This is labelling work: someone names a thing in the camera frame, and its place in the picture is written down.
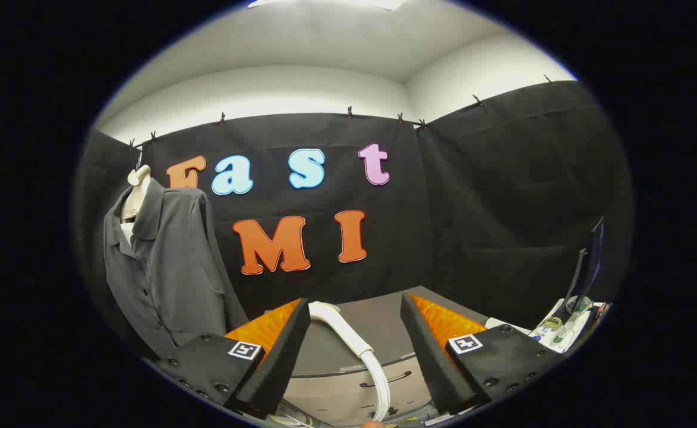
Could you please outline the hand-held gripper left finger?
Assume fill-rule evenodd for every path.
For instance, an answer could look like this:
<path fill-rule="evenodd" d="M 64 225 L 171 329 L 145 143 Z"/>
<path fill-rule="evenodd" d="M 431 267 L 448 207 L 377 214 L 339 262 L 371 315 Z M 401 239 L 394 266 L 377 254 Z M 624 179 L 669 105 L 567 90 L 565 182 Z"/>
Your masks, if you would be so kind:
<path fill-rule="evenodd" d="M 299 298 L 224 336 L 202 333 L 155 368 L 205 401 L 264 420 L 282 401 L 310 323 Z"/>

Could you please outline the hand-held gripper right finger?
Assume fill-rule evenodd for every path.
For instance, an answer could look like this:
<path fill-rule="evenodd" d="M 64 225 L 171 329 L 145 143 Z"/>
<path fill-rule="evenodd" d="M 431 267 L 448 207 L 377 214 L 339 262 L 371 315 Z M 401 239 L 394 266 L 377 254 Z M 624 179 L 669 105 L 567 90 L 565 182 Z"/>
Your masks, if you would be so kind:
<path fill-rule="evenodd" d="M 481 323 L 411 293 L 402 296 L 405 325 L 432 402 L 441 413 L 485 407 L 549 374 L 561 353 L 508 323 Z"/>

